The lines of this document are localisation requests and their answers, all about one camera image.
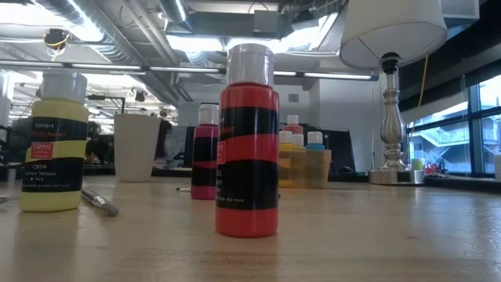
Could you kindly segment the tall salmon pink paint bottle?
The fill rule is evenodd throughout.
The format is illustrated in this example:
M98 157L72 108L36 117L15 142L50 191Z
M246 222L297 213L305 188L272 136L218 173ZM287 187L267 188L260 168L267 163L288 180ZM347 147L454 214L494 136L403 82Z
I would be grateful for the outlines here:
M287 123L282 127L283 131L291 132L292 134L304 134L303 127L299 124L298 115L288 115Z

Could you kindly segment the small sky blue paint bottle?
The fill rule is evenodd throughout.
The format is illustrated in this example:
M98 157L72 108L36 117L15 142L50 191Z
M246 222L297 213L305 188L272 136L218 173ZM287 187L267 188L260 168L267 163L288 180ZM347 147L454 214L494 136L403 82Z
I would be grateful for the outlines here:
M311 188L324 187L324 153L323 134L321 132L308 132L306 176Z

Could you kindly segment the small magenta paint bottle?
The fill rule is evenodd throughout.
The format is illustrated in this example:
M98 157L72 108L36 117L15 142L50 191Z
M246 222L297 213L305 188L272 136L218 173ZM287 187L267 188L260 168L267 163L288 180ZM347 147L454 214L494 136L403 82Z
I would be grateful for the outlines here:
M214 200L216 197L218 115L218 105L201 104L199 107L193 140L192 199Z

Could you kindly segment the small red paint bottle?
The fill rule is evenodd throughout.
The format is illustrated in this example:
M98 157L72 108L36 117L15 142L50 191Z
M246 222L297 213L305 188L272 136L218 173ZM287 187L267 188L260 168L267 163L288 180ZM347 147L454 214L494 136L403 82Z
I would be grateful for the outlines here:
M228 51L220 94L215 228L231 237L267 237L278 228L279 94L274 54L243 43Z

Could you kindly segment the grey partition panel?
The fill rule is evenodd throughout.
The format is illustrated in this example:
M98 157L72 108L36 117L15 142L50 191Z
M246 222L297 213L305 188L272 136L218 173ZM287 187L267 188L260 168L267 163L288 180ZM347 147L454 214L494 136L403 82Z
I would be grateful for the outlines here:
M187 127L172 125L164 144L165 155L162 158L155 158L154 167L165 170L182 167L185 163L186 136Z

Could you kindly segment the translucent orange tray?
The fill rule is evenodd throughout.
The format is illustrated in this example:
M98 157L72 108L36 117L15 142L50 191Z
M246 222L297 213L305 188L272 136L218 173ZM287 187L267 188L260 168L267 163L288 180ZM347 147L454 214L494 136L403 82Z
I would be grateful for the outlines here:
M330 150L293 149L279 152L279 187L324 189L327 186Z

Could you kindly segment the person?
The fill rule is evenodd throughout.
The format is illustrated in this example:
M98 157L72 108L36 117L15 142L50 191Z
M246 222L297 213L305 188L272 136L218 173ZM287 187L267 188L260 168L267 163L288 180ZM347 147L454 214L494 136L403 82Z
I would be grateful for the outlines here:
M157 145L155 150L155 158L162 158L165 155L164 144L167 134L171 132L172 124L169 121L162 119L160 121L159 132L157 136Z
M113 164L114 163L114 136L102 134L101 126L90 121L88 123L88 141L85 149L85 162L87 164Z

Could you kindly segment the black partition panel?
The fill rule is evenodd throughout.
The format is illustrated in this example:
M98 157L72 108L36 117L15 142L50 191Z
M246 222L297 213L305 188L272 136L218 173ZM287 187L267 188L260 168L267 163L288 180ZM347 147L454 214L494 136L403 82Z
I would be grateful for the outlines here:
M334 131L319 129L323 134L323 144L327 150L331 150L330 175L340 175L343 167L355 170L355 160L349 131ZM181 157L181 168L190 168L193 160L193 143L195 127L187 128L185 149L178 155Z

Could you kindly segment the white cup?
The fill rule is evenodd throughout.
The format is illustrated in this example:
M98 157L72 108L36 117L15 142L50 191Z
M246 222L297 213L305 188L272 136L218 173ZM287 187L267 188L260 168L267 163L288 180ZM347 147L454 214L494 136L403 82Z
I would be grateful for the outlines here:
M142 114L114 116L114 169L118 182L150 180L159 128L158 117Z

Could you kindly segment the silver table lamp white shade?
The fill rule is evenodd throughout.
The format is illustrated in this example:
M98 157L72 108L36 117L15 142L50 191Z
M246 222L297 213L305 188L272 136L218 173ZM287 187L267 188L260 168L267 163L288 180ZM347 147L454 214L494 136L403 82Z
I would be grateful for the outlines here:
M424 170L403 161L405 122L398 107L398 68L432 54L447 40L441 0L348 0L339 57L354 69L386 74L380 138L385 163L369 171L369 183L420 185Z

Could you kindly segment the small red object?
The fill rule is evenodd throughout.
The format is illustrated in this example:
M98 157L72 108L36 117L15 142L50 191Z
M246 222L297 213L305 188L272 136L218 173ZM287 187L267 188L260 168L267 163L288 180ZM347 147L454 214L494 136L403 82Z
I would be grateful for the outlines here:
M436 162L427 162L424 166L425 173L430 174L445 174L447 169L445 168L445 161L440 159Z

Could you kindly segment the black yellow ceiling device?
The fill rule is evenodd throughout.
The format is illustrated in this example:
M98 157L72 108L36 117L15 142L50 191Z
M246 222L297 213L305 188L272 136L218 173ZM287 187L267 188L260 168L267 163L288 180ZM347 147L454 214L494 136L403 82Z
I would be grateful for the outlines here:
M44 34L43 43L47 48L52 62L64 53L69 39L70 34L62 29L51 28L48 33Z

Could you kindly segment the black office chair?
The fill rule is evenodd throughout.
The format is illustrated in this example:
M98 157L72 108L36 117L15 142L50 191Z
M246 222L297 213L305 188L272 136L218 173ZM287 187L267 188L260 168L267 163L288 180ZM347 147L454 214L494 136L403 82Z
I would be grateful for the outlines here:
M32 118L15 120L10 126L0 125L0 164L23 163L31 144Z

